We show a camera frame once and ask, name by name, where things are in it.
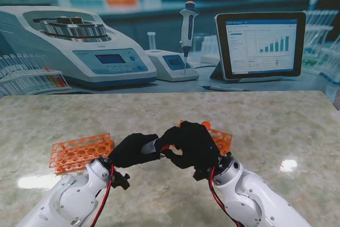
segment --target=tablet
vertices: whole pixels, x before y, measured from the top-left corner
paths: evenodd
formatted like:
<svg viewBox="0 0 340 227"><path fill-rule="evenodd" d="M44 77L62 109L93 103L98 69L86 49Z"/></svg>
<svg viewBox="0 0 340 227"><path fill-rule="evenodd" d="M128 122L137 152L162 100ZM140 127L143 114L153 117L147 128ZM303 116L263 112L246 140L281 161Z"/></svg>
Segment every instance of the tablet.
<svg viewBox="0 0 340 227"><path fill-rule="evenodd" d="M226 13L215 17L225 80L301 74L305 13Z"/></svg>

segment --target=bar chart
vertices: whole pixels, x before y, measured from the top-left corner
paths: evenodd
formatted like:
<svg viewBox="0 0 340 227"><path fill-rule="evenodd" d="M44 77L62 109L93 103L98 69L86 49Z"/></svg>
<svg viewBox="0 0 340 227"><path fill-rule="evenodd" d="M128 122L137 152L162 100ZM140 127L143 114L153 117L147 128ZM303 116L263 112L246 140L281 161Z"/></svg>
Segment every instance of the bar chart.
<svg viewBox="0 0 340 227"><path fill-rule="evenodd" d="M276 37L268 42L267 39L259 40L259 52L288 52L289 51L289 36Z"/></svg>

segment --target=red cable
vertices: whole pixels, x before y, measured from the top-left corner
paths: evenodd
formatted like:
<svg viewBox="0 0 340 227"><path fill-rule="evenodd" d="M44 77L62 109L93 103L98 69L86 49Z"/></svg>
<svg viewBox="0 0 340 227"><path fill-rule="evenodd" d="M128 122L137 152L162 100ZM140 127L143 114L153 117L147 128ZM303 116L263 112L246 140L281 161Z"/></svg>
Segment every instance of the red cable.
<svg viewBox="0 0 340 227"><path fill-rule="evenodd" d="M211 169L211 174L210 174L210 179L209 179L209 188L211 190L211 194L212 194L214 200L216 201L216 203L224 211L224 213L226 213L226 215L229 216L228 213L227 213L227 210L225 209L225 206L222 204L222 202L220 202L220 200L217 198L217 195L215 194L214 186L213 186L214 173L215 173L215 167L213 166L212 169ZM229 216L229 218L231 220L233 220L233 222L236 224L237 227L242 227L239 222L237 222L236 220L232 219L230 216Z"/></svg>
<svg viewBox="0 0 340 227"><path fill-rule="evenodd" d="M98 210L98 212L97 212L97 215L96 215L95 219L94 219L93 222L92 222L91 227L94 227L94 226L96 225L96 223L97 223L97 221L98 221L98 218L99 218L99 216L100 216L100 214L101 214L101 211L103 211L103 208L104 208L104 206L105 206L105 203L106 203L108 194L110 193L110 189L111 189L113 172L114 172L114 165L112 164L112 165L111 165L111 175L110 175L111 179L110 179L110 181L109 181L108 184L107 184L106 193L105 193L105 195L104 195L103 201L101 202L101 206L100 206L100 208L99 208L99 210Z"/></svg>

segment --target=chart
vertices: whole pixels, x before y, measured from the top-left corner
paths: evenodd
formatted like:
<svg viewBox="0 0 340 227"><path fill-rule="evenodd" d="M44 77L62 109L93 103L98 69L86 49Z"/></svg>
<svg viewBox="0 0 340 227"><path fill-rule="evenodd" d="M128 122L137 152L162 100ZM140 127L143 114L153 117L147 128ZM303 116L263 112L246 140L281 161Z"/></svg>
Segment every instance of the chart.
<svg viewBox="0 0 340 227"><path fill-rule="evenodd" d="M287 54L294 49L291 30L252 30L247 31L248 54L258 53Z"/></svg>

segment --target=pen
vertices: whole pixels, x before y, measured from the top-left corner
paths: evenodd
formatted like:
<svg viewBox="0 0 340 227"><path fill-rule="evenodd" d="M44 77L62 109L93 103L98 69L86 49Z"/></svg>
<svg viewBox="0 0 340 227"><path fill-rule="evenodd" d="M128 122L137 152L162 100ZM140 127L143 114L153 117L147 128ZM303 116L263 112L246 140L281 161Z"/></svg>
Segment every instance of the pen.
<svg viewBox="0 0 340 227"><path fill-rule="evenodd" d="M232 88L232 87L222 87L222 86L202 86L206 90L216 90L216 91L249 91L245 89Z"/></svg>

